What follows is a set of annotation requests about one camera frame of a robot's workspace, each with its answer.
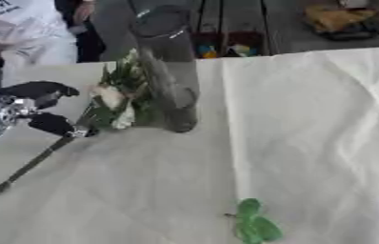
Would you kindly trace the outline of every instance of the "white rose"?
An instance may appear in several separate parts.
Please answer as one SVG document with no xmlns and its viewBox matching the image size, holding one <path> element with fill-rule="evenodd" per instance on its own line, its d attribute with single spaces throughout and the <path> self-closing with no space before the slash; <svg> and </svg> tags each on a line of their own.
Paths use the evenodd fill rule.
<svg viewBox="0 0 379 244">
<path fill-rule="evenodd" d="M 101 96 L 102 101 L 111 110 L 115 110 L 125 100 L 125 95 L 114 87 L 94 86 L 91 88 L 91 96 Z"/>
<path fill-rule="evenodd" d="M 131 105 L 131 102 L 129 102 L 128 106 L 126 107 L 126 110 L 116 120 L 114 120 L 111 125 L 113 128 L 117 130 L 123 130 L 128 127 L 131 127 L 135 120 L 136 117 L 134 113 L 134 108 Z"/>
</svg>

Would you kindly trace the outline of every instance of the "greenery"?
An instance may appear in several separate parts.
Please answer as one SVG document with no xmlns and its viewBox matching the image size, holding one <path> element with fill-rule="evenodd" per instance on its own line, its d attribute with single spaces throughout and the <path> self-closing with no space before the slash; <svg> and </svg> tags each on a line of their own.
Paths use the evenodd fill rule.
<svg viewBox="0 0 379 244">
<path fill-rule="evenodd" d="M 261 215 L 261 203 L 254 198 L 241 201 L 235 219 L 234 233 L 244 244 L 262 244 L 283 237 L 280 229 Z"/>
<path fill-rule="evenodd" d="M 132 126 L 148 125 L 154 115 L 152 106 L 152 96 L 148 88 L 147 77 L 145 76 L 141 63 L 135 50 L 122 60 L 115 63 L 115 69 L 109 71 L 104 67 L 101 81 L 96 86 L 101 89 L 114 88 L 123 99 L 119 101 L 116 108 L 111 108 L 106 104 L 106 99 L 101 94 L 95 94 L 90 104 L 88 116 L 91 125 L 97 129 L 114 130 L 114 121 L 120 118 L 129 109 L 134 112 Z"/>
</svg>

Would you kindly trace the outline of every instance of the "person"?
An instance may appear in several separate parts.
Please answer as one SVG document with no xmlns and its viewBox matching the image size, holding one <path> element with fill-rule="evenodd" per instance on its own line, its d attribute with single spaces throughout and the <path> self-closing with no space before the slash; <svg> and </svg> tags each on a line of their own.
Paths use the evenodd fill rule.
<svg viewBox="0 0 379 244">
<path fill-rule="evenodd" d="M 83 23 L 93 12 L 93 0 L 83 0 L 73 15 L 74 23 Z M 54 0 L 0 0 L 4 86 L 13 85 L 16 74 L 30 65 L 75 63 L 75 42 Z"/>
</svg>

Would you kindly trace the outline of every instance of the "white shirt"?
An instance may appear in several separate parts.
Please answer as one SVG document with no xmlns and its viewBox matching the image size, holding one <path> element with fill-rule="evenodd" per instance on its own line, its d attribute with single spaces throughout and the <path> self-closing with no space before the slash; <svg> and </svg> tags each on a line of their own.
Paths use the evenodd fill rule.
<svg viewBox="0 0 379 244">
<path fill-rule="evenodd" d="M 0 0 L 0 44 L 69 35 L 54 0 Z"/>
</svg>

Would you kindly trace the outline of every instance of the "table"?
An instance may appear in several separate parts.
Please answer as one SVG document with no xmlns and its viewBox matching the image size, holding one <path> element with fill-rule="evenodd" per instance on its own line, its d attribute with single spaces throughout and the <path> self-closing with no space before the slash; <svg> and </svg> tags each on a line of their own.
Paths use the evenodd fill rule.
<svg viewBox="0 0 379 244">
<path fill-rule="evenodd" d="M 28 70 L 86 90 L 102 64 Z M 0 244 L 239 243 L 237 199 L 256 197 L 278 244 L 379 244 L 379 49 L 203 60 L 201 123 L 71 145 L 0 196 Z M 61 101 L 76 118 L 88 98 Z M 55 136 L 0 140 L 0 182 Z"/>
</svg>

